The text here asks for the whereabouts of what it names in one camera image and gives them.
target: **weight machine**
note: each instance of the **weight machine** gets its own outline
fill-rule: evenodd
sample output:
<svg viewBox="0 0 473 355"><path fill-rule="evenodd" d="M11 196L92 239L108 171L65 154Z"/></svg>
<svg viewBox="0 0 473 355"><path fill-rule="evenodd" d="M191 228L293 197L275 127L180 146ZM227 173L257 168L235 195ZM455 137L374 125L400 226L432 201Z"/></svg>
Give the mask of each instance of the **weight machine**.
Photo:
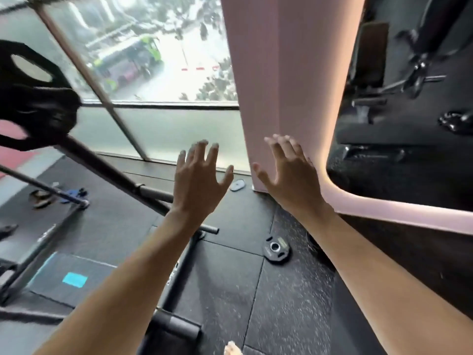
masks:
<svg viewBox="0 0 473 355"><path fill-rule="evenodd" d="M21 56L47 71L52 76L52 80L44 82L27 76L15 65L12 55ZM160 215L166 215L169 212L170 208L164 202L172 203L172 194L147 187L144 184L136 184L124 173L94 154L85 145L69 136L68 133L77 123L77 111L81 106L81 100L57 65L22 43L0 41L0 70L0 101L3 106L0 119L17 124L27 134L24 139L14 139L0 135L0 146L20 151L54 146L74 161ZM56 196L66 198L79 208L88 207L88 202L85 200L78 200L65 195L61 190L53 189L42 182L28 178L8 168L2 170L6 170L8 174L31 185L51 191ZM178 263L176 263L168 285L163 290L157 310L150 322L149 330L160 328L189 341L198 339L201 329L199 324L176 316L165 309L169 306L173 288L179 280L180 272L193 246L203 237L205 232L217 234L219 229L203 224L192 236ZM41 249L29 257L28 262L31 263L40 251ZM62 320L61 316L55 314L41 313L38 315L38 313L18 311L13 314L4 308L0 308L1 318L43 323L57 323Z"/></svg>

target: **foot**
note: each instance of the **foot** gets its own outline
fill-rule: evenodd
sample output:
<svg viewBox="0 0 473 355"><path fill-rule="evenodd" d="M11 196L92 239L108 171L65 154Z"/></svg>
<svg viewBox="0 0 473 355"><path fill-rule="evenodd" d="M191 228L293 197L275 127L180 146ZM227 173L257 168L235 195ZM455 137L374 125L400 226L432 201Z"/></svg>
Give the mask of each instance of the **foot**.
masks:
<svg viewBox="0 0 473 355"><path fill-rule="evenodd" d="M233 341L229 341L227 346L225 346L223 355L243 355L243 354L241 350L239 349L239 347L236 346Z"/></svg>

